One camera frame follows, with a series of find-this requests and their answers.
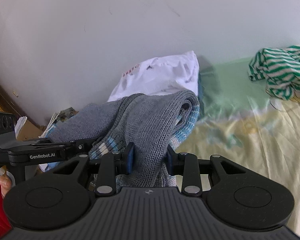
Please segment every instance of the silver rivet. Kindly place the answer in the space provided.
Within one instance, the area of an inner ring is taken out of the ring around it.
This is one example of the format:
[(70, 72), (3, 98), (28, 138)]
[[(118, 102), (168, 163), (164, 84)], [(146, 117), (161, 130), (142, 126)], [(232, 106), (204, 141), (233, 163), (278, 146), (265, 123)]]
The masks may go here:
[(97, 191), (101, 194), (109, 194), (112, 192), (112, 188), (110, 186), (99, 186), (97, 187)]
[(185, 187), (185, 192), (189, 193), (189, 194), (196, 194), (200, 191), (200, 188), (197, 186), (186, 186)]

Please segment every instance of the gray knit fabric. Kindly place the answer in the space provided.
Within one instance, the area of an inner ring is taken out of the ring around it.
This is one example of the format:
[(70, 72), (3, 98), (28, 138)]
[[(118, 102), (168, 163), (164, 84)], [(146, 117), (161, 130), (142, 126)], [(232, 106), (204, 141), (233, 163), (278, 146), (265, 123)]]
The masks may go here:
[(117, 176), (118, 187), (175, 186), (162, 160), (167, 146), (176, 148), (190, 134), (199, 114), (195, 94), (183, 90), (165, 96), (134, 94), (102, 105), (90, 104), (49, 135), (52, 142), (103, 136), (89, 152), (100, 158), (135, 144), (132, 174)]

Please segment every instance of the white cloth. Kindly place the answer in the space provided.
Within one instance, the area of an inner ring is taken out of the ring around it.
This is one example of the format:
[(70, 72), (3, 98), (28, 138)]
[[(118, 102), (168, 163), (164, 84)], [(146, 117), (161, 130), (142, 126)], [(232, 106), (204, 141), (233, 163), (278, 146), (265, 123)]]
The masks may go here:
[(193, 51), (151, 58), (122, 74), (108, 102), (136, 93), (168, 95), (183, 89), (198, 96), (198, 74), (199, 63)]

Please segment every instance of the green and white striped shirt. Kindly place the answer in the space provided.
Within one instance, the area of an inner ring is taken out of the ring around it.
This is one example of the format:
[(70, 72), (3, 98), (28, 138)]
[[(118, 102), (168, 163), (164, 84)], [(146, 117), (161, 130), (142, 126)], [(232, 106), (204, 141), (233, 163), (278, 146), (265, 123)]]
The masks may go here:
[(266, 79), (266, 92), (289, 100), (300, 95), (300, 45), (261, 49), (249, 63), (250, 80)]

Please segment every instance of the bed sheet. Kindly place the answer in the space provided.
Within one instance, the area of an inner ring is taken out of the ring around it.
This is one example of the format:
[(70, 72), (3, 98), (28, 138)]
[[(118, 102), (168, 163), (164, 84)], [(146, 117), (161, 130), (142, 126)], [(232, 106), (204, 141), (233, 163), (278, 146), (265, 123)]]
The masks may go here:
[[(201, 159), (220, 154), (287, 187), (295, 199), (288, 227), (300, 236), (300, 99), (268, 96), (263, 82), (249, 81), (248, 63), (201, 72), (205, 117), (176, 151)], [(202, 186), (210, 188), (206, 176)]]

